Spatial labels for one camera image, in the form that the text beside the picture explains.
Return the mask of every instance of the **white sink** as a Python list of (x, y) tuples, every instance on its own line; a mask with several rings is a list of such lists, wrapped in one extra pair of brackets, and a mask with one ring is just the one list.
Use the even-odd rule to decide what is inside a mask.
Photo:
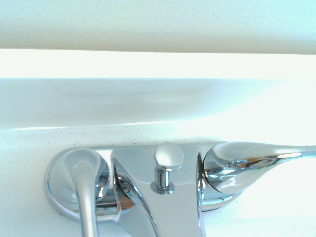
[[(0, 50), (1, 236), (80, 236), (80, 223), (44, 195), (45, 169), (65, 149), (315, 145), (315, 65), (312, 55)], [(281, 165), (204, 213), (207, 236), (314, 237), (315, 166), (313, 158)], [(304, 184), (301, 170), (310, 170)], [(99, 230), (124, 233), (115, 223)]]

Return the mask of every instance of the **chrome lever handle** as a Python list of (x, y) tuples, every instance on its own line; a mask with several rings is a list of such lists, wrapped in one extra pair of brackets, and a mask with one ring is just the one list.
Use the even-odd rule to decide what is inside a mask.
[(96, 182), (105, 173), (109, 173), (106, 162), (96, 151), (87, 148), (66, 152), (54, 159), (47, 169), (50, 202), (71, 217), (74, 217), (73, 210), (79, 210), (83, 237), (99, 236), (95, 192)]
[(277, 165), (306, 157), (316, 157), (316, 146), (226, 142), (217, 144), (208, 151), (204, 170), (206, 179), (213, 188), (234, 195)]

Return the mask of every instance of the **faucet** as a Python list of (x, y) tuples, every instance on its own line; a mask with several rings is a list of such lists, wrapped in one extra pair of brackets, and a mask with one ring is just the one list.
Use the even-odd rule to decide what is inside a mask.
[(103, 221), (133, 237), (204, 237), (203, 211), (283, 162), (314, 156), (316, 146), (250, 142), (79, 148), (51, 161), (45, 190), (60, 213), (81, 221), (83, 237), (97, 237)]

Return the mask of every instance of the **sink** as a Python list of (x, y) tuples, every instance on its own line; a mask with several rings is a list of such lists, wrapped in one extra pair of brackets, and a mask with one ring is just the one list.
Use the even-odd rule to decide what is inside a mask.
[[(80, 223), (57, 213), (43, 189), (48, 163), (63, 150), (316, 144), (313, 55), (2, 49), (0, 65), (4, 236), (80, 236)], [(306, 158), (279, 166), (234, 202), (204, 212), (206, 235), (315, 236), (315, 165)], [(99, 232), (129, 236), (111, 221)]]

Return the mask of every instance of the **chrome surface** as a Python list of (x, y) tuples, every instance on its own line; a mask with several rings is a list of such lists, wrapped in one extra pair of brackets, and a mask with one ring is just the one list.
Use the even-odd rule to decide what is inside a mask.
[(215, 190), (236, 195), (281, 163), (315, 156), (316, 146), (221, 143), (210, 149), (205, 157), (205, 176)]
[(169, 182), (170, 172), (179, 169), (184, 160), (183, 151), (173, 143), (166, 142), (159, 145), (155, 151), (155, 181), (151, 188), (158, 194), (171, 194), (175, 190), (173, 183)]
[[(84, 237), (99, 236), (95, 200), (101, 174), (108, 174), (106, 162), (97, 152), (87, 148), (70, 150), (56, 157), (47, 169), (45, 180), (49, 200), (65, 215), (79, 210)], [(102, 188), (107, 188), (104, 178)]]
[[(80, 205), (83, 222), (96, 223), (91, 215), (95, 205), (98, 221), (114, 220), (133, 237), (204, 237), (202, 211), (232, 202), (246, 187), (278, 164), (316, 156), (316, 146), (247, 142), (79, 149), (63, 152), (52, 161), (48, 168), (48, 188), (55, 179), (67, 180), (68, 177), (56, 176), (55, 166), (65, 166), (60, 160), (78, 151), (89, 151), (93, 157), (101, 158), (100, 164), (107, 164), (102, 167), (108, 167), (97, 174), (94, 172), (96, 176), (92, 178), (91, 172), (81, 171), (89, 170), (86, 163), (83, 163), (85, 167), (76, 166), (74, 177), (78, 181), (75, 183), (78, 199), (84, 197), (87, 201), (86, 206)], [(171, 171), (172, 183), (169, 181)], [(62, 193), (60, 187), (55, 185), (48, 195), (58, 211), (65, 209), (55, 199)], [(79, 215), (76, 207), (78, 203), (63, 213), (72, 217), (71, 212)], [(83, 230), (83, 236), (94, 236), (95, 230), (87, 229), (89, 234)]]

